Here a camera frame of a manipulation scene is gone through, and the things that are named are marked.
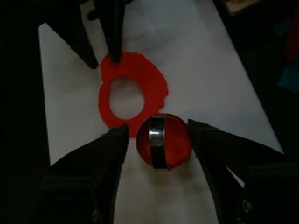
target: red object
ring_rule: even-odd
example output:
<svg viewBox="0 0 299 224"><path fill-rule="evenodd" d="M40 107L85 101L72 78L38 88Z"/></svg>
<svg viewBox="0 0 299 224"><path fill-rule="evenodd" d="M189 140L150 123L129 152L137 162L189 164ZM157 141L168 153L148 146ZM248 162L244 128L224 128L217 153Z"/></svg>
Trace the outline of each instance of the red object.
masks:
<svg viewBox="0 0 299 224"><path fill-rule="evenodd" d="M146 118L136 135L136 148L141 159L152 166L149 127ZM164 154L168 170L178 166L192 153L192 144L188 137L185 122L174 115L165 114L164 119Z"/></svg>
<svg viewBox="0 0 299 224"><path fill-rule="evenodd" d="M164 76L138 53L121 52L121 60L117 64L112 63L109 55L100 63L102 85L98 89L97 108L104 123L109 128L128 125L128 134L136 136L137 129L145 118L158 113L158 108L164 105L164 97L168 94L168 87ZM120 119L112 113L109 107L109 86L112 80L118 77L130 78L138 85L144 94L144 108L130 119Z"/></svg>
<svg viewBox="0 0 299 224"><path fill-rule="evenodd" d="M293 10L293 20L284 43L284 56L287 61L292 61L299 57L299 4Z"/></svg>

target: white sheet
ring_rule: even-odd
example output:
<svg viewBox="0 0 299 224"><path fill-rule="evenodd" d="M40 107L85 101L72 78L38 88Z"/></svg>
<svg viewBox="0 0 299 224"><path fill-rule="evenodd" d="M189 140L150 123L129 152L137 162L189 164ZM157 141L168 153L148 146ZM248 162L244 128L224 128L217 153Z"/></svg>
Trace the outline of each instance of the white sheet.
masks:
<svg viewBox="0 0 299 224"><path fill-rule="evenodd" d="M100 62L108 50L98 21L85 20L92 8L92 2L81 6ZM40 37L53 164L108 127L97 108L98 69L85 66L46 24L40 27ZM188 118L205 122L281 151L210 0L134 0L125 7L122 49L141 53L162 73L169 94L161 112L185 122ZM132 117L144 102L136 84L120 80L110 89L110 108L117 116ZM129 140L114 223L217 223L209 188L193 155L172 171L153 171L137 155L134 139Z"/></svg>

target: white paper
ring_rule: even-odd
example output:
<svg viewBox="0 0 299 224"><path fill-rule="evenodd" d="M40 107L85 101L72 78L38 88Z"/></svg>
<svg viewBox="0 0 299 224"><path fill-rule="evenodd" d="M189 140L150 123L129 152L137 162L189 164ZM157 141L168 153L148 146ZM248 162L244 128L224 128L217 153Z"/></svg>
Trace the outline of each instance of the white paper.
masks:
<svg viewBox="0 0 299 224"><path fill-rule="evenodd" d="M108 49L98 21L84 24L97 61ZM40 27L41 69L50 163L108 131L98 114L100 70L90 70L46 24ZM281 151L254 90L209 0L134 0L125 7L122 50L141 53L168 83L160 112L190 118ZM137 85L117 80L110 88L117 116L137 114L144 99ZM130 138L117 196L116 224L217 223L201 166L189 161L154 171Z"/></svg>

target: dark background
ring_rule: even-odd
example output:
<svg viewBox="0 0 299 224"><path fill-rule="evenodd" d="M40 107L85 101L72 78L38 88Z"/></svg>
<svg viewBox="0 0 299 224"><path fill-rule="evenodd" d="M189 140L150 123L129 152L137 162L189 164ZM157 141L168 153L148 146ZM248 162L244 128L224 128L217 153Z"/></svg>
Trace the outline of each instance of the dark background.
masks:
<svg viewBox="0 0 299 224"><path fill-rule="evenodd" d="M299 94L276 86L285 68L285 36L272 24L295 2L264 1L232 17L213 0L284 153L299 161ZM28 223L49 165L37 28L29 1L0 2L1 130L0 223Z"/></svg>

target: red ball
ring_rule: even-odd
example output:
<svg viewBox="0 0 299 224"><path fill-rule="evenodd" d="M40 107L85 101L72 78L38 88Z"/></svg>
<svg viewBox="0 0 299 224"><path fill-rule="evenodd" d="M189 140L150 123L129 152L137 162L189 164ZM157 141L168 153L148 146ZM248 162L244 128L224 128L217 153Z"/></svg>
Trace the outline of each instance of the red ball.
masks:
<svg viewBox="0 0 299 224"><path fill-rule="evenodd" d="M150 124L157 116L162 116L162 157L158 156L158 153L157 155L153 154L150 149L150 145L153 145L153 140L149 137L150 128L153 127ZM153 166L153 161L156 159L164 160L164 168L168 170L178 166L192 153L186 124L181 118L170 114L158 114L148 117L136 134L136 148L141 159L150 166Z"/></svg>

